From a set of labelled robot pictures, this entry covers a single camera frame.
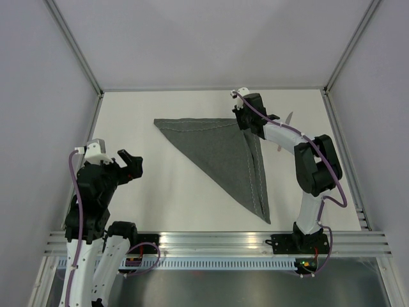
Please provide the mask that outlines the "grey cloth napkin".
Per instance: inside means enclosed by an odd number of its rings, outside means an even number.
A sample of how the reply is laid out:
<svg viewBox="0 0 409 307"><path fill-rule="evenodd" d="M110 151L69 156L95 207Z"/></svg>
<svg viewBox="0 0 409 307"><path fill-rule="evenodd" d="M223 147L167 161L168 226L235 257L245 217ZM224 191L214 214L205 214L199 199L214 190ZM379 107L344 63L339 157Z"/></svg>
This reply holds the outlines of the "grey cloth napkin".
<svg viewBox="0 0 409 307"><path fill-rule="evenodd" d="M230 197L267 224L270 207L260 140L229 118L160 118L156 128Z"/></svg>

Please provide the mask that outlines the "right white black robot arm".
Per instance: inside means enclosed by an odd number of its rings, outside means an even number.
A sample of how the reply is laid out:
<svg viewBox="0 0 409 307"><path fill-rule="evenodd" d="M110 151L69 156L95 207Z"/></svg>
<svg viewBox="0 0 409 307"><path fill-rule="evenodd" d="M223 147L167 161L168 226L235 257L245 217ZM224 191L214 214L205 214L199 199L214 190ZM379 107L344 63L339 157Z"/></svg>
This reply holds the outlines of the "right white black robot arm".
<svg viewBox="0 0 409 307"><path fill-rule="evenodd" d="M310 138L278 116L268 115L261 95L247 88L231 91L231 97L236 101L233 112L240 129L249 130L293 154L297 182L303 191L292 233L273 234L266 244L275 255L330 253L332 238L325 234L328 227L321 222L325 200L332 200L330 191L338 189L342 200L337 205L347 206L340 184L343 171L331 137L323 134Z"/></svg>

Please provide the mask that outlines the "pink handled knife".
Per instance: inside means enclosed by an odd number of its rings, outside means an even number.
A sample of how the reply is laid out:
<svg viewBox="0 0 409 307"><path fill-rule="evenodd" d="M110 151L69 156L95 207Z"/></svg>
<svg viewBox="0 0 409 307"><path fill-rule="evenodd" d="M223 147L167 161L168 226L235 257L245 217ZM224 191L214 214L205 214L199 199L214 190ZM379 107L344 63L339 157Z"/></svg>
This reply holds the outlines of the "pink handled knife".
<svg viewBox="0 0 409 307"><path fill-rule="evenodd" d="M286 124L286 125L289 125L292 116L293 116L293 111L290 112L290 114L287 116L287 118L286 118L286 120L285 120L285 124ZM282 149L282 146L278 146L277 151L280 152L281 149Z"/></svg>

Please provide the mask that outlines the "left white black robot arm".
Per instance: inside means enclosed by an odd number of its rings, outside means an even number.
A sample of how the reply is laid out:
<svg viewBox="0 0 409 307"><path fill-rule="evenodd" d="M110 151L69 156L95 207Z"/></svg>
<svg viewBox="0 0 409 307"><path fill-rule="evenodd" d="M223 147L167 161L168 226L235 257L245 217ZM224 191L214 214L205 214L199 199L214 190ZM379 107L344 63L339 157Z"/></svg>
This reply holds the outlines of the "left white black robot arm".
<svg viewBox="0 0 409 307"><path fill-rule="evenodd" d="M139 247L134 223L108 226L108 206L117 187L143 175L143 158L119 150L125 162L101 157L72 172L75 196L65 219L67 265L61 306L107 306L126 253Z"/></svg>

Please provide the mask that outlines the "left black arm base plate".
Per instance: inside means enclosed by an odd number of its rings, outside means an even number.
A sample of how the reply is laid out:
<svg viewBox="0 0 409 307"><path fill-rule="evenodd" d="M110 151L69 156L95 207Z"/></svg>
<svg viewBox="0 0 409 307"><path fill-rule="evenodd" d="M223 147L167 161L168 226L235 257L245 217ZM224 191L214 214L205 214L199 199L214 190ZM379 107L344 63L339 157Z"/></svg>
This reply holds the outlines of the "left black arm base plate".
<svg viewBox="0 0 409 307"><path fill-rule="evenodd" d="M131 242L128 255L157 255L160 235L158 233L140 233Z"/></svg>

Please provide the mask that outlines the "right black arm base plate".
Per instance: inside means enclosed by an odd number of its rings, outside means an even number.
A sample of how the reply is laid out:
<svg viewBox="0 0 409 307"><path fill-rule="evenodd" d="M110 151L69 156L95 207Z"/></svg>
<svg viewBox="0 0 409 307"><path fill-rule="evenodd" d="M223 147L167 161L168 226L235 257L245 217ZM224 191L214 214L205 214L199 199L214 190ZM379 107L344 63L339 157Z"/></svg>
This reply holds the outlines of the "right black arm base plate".
<svg viewBox="0 0 409 307"><path fill-rule="evenodd" d="M325 234L272 234L265 244L272 247L274 255L326 255L330 249Z"/></svg>

